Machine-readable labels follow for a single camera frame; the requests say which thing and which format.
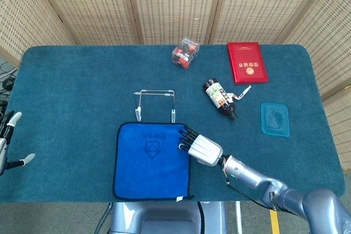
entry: blue plastic lid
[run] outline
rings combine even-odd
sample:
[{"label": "blue plastic lid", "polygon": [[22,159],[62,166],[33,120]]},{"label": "blue plastic lid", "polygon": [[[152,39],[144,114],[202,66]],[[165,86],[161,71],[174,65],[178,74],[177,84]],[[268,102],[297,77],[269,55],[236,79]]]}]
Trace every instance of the blue plastic lid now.
[{"label": "blue plastic lid", "polygon": [[262,132],[269,135],[289,137],[289,117],[283,104],[261,105]]}]

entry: table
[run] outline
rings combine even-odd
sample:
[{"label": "table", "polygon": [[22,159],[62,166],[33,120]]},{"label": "table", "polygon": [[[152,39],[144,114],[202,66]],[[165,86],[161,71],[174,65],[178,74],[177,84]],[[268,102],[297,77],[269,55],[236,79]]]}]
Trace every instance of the table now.
[{"label": "table", "polygon": [[[221,115],[202,85],[235,85],[226,45],[202,45],[188,70],[171,63],[173,45],[42,46],[23,56],[8,111],[21,111],[9,160],[35,153],[0,177],[1,202],[107,202],[112,194],[116,133],[135,121],[133,92],[173,89],[176,121],[219,143],[224,153],[305,193],[326,187],[338,196],[344,180],[307,51],[300,45],[260,45],[269,83],[253,84],[236,102],[238,119]],[[143,120],[170,122],[171,103],[143,100]],[[288,108],[290,137],[263,134],[261,104]],[[259,199],[232,180],[239,190]],[[243,200],[219,167],[191,162],[193,201]]]}]

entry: towel logo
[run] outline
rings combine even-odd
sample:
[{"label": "towel logo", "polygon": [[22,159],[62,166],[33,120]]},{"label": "towel logo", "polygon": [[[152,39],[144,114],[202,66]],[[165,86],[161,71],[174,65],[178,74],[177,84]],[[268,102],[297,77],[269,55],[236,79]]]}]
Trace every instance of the towel logo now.
[{"label": "towel logo", "polygon": [[154,159],[161,151],[160,143],[156,141],[147,141],[144,147],[144,151]]}]

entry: robotic hand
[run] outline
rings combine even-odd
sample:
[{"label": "robotic hand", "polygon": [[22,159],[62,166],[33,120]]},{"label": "robotic hand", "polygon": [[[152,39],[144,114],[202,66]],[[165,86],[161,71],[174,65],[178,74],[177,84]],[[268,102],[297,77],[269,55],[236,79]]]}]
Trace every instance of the robotic hand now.
[{"label": "robotic hand", "polygon": [[0,118],[0,175],[4,173],[5,170],[12,169],[19,166],[25,166],[32,161],[35,154],[31,153],[24,159],[18,161],[7,162],[7,151],[13,134],[13,130],[17,124],[17,121],[21,118],[22,113],[14,111]]},{"label": "robotic hand", "polygon": [[223,155],[221,146],[189,127],[185,129],[187,133],[179,131],[184,137],[180,138],[182,143],[179,144],[179,148],[187,151],[202,164],[220,165],[231,189],[235,190],[230,186],[228,175],[252,189],[267,184],[261,198],[264,205],[259,204],[260,206],[289,212],[306,219],[311,234],[351,234],[351,215],[332,191],[318,189],[303,195],[288,188],[280,180],[252,169],[233,156]]}]

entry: blue towel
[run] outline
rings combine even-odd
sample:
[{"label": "blue towel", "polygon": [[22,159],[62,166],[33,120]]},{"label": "blue towel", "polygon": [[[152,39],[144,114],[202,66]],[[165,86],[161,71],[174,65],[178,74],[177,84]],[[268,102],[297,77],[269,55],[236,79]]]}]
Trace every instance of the blue towel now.
[{"label": "blue towel", "polygon": [[130,122],[120,126],[114,176],[116,197],[125,200],[190,197],[190,158],[178,148],[178,130],[184,130],[184,125]]}]

